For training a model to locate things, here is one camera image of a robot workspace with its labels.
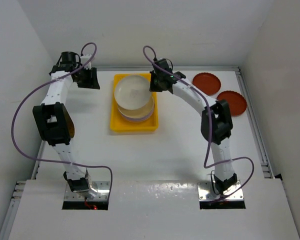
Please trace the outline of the cream white plate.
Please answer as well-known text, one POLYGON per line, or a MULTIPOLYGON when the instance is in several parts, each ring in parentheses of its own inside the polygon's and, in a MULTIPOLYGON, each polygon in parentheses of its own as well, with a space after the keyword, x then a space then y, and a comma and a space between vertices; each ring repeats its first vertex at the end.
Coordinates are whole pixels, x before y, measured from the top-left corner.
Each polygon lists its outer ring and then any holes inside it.
POLYGON ((142 108, 149 102, 151 96, 150 82, 140 75, 125 76, 114 88, 116 103, 126 110, 142 108))

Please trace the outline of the beige plate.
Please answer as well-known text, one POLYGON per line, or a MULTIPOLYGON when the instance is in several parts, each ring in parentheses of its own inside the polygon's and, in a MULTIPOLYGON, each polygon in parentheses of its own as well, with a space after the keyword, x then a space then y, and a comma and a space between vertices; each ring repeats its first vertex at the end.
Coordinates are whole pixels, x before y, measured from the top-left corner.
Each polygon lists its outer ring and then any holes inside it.
POLYGON ((117 106, 117 108, 118 108, 118 111, 126 117, 143 118, 153 110, 154 104, 155 104, 154 99, 153 99, 153 97, 151 97, 144 106, 142 106, 141 108, 138 108, 138 109, 128 110, 119 105, 117 106))

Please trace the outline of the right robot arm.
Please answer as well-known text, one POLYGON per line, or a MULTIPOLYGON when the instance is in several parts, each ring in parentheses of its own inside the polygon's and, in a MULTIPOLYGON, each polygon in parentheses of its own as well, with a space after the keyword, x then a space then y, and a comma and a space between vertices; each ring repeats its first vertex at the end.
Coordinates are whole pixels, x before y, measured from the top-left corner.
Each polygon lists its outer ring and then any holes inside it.
POLYGON ((173 73, 165 58, 154 58, 150 72, 150 91, 168 91, 188 103, 201 117, 200 131, 208 142, 203 163, 205 169, 214 167, 216 193, 224 194, 237 182, 232 165, 230 136, 233 122, 227 101, 212 98, 195 87, 181 72, 173 73))

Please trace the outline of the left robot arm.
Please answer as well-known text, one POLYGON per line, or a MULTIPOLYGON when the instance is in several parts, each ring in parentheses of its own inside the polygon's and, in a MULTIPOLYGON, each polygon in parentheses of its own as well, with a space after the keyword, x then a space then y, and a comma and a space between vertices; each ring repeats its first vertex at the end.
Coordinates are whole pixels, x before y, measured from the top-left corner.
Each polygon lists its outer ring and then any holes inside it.
POLYGON ((41 139, 53 147, 63 162, 63 177, 70 190, 86 198, 95 197, 98 187, 92 182, 88 169, 75 164, 78 161, 72 142, 75 125, 65 103, 73 83, 79 88, 100 89, 97 69, 91 66, 91 59, 90 54, 62 52, 50 72, 52 83, 45 98, 40 105, 32 109, 41 139))

